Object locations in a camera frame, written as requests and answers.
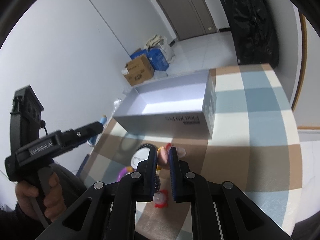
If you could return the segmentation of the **red frilled small badge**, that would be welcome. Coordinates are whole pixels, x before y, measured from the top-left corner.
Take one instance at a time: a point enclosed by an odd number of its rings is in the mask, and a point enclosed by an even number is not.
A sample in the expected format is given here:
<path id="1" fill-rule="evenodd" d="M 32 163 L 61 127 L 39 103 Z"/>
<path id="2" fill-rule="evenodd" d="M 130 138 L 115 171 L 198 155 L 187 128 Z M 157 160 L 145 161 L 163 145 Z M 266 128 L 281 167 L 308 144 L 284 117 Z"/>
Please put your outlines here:
<path id="1" fill-rule="evenodd" d="M 161 209 L 168 207 L 168 199 L 168 191 L 166 189 L 156 192 L 153 197 L 154 207 Z"/>

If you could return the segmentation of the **white red-rimmed button badge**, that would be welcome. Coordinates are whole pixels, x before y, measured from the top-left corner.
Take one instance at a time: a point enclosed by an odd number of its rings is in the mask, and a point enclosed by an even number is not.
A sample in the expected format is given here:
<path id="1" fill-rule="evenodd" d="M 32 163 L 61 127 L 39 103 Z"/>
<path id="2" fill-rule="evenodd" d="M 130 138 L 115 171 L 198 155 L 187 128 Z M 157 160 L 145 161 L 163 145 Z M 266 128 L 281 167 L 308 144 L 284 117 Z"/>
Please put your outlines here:
<path id="1" fill-rule="evenodd" d="M 150 152 L 150 147 L 152 147 L 152 144 L 146 143 L 146 144 L 142 144 L 139 146 L 139 148 L 137 148 L 137 150 L 135 151 L 135 153 L 133 154 L 132 158 L 131 158 L 131 167 L 136 170 L 138 167 L 138 164 L 141 161 L 145 161 L 148 159 L 149 157 L 149 152 Z"/>

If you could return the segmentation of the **pink figurine keychain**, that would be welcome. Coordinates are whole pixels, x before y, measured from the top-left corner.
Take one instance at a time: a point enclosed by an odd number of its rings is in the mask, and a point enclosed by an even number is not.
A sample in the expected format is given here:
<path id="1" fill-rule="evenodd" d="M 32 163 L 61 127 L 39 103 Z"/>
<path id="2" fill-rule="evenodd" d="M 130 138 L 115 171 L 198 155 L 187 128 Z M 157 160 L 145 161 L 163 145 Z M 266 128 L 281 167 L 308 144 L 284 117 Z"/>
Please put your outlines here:
<path id="1" fill-rule="evenodd" d="M 157 150 L 157 170 L 165 169 L 168 170 L 170 168 L 169 164 L 169 150 L 175 147 L 177 151 L 177 156 L 179 158 L 184 158 L 187 155 L 187 152 L 184 148 L 174 146 L 172 143 L 168 143 L 165 146 L 161 146 Z"/>

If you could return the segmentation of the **blue white bottle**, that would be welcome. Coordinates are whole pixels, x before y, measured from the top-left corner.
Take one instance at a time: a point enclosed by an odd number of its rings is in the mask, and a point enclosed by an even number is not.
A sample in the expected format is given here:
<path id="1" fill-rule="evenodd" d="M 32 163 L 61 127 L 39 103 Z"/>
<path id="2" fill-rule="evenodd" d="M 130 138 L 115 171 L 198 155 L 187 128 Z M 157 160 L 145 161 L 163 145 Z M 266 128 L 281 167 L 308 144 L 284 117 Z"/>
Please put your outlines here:
<path id="1" fill-rule="evenodd" d="M 105 126 L 106 126 L 106 123 L 108 121 L 108 117 L 106 115 L 103 115 L 100 120 L 99 120 L 99 123 L 101 124 L 101 128 L 99 129 L 98 133 L 93 135 L 92 137 L 90 137 L 88 140 L 87 140 L 87 144 L 90 146 L 90 147 L 94 147 L 96 145 L 96 142 L 97 142 L 97 138 L 99 137 L 99 135 L 103 132 Z"/>

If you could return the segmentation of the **grey open cardboard box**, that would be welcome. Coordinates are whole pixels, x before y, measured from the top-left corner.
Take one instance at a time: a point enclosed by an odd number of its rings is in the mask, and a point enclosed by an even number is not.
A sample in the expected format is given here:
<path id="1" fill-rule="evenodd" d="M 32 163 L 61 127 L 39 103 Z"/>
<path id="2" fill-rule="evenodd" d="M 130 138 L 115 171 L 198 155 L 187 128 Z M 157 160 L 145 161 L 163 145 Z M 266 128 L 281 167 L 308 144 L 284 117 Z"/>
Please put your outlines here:
<path id="1" fill-rule="evenodd" d="M 113 118 L 132 135 L 210 139 L 215 87 L 215 69 L 146 82 L 130 90 Z"/>

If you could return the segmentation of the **checkered brown blue mat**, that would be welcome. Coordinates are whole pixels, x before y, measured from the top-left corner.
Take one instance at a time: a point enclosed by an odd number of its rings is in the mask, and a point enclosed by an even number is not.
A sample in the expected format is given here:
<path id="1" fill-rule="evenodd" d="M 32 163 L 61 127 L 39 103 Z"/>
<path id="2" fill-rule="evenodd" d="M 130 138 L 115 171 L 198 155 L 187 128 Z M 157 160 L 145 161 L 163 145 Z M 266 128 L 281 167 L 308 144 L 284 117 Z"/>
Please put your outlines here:
<path id="1" fill-rule="evenodd" d="M 128 134 L 111 120 L 80 173 L 86 186 L 115 182 L 144 143 L 186 150 L 190 169 L 208 181 L 233 182 L 286 233 L 295 226 L 302 190 L 302 154 L 287 96 L 268 64 L 221 67 L 209 140 Z"/>

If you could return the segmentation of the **brown cardboard box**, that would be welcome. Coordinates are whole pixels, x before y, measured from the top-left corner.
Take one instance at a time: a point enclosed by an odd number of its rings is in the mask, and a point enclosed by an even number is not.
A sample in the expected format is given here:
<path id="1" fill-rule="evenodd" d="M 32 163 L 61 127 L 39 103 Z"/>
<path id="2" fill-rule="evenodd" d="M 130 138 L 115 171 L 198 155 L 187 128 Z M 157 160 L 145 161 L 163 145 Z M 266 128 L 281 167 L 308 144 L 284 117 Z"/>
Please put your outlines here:
<path id="1" fill-rule="evenodd" d="M 121 73 L 131 86 L 135 86 L 153 78 L 154 71 L 146 55 L 140 55 L 128 62 Z"/>

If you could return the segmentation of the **blue cardboard box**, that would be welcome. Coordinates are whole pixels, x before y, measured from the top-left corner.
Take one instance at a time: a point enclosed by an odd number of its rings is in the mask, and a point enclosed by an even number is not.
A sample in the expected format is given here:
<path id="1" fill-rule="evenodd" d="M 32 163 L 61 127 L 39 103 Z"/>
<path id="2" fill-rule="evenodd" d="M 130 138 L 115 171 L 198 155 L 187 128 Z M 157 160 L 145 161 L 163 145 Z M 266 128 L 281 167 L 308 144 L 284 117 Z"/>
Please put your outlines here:
<path id="1" fill-rule="evenodd" d="M 135 53 L 130 55 L 130 58 L 133 60 L 141 55 L 145 55 L 148 58 L 154 70 L 165 72 L 169 68 L 169 64 L 166 58 L 164 57 L 161 50 L 158 48 L 143 49 L 140 51 L 136 51 Z"/>

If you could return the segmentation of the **white bag with cloth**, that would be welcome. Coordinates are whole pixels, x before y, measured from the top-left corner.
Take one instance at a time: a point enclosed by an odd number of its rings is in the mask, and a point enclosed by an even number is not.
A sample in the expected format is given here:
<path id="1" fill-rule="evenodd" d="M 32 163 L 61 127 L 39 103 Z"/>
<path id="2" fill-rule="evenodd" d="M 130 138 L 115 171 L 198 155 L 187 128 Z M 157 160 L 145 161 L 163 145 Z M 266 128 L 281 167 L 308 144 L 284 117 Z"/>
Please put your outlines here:
<path id="1" fill-rule="evenodd" d="M 169 45 L 167 38 L 158 34 L 154 35 L 146 42 L 144 49 L 159 49 L 169 64 L 173 63 L 176 59 L 176 55 Z"/>

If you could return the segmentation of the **black large bag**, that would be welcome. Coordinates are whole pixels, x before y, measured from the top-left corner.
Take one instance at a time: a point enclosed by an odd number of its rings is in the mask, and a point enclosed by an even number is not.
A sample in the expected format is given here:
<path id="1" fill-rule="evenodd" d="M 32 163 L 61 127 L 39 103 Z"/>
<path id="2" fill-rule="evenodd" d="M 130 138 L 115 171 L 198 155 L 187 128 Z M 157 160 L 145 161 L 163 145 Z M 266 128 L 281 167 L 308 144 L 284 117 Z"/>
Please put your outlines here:
<path id="1" fill-rule="evenodd" d="M 225 0 L 238 64 L 279 64 L 279 43 L 266 0 Z"/>

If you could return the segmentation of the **grey door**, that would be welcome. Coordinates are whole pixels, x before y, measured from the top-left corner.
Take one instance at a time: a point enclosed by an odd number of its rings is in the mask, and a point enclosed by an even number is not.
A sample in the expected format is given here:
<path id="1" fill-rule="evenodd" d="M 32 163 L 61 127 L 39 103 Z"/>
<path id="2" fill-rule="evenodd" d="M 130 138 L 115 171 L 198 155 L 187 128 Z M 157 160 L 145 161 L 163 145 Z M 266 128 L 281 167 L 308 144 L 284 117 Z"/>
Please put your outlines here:
<path id="1" fill-rule="evenodd" d="M 205 0 L 156 0 L 177 39 L 214 34 L 218 29 Z"/>

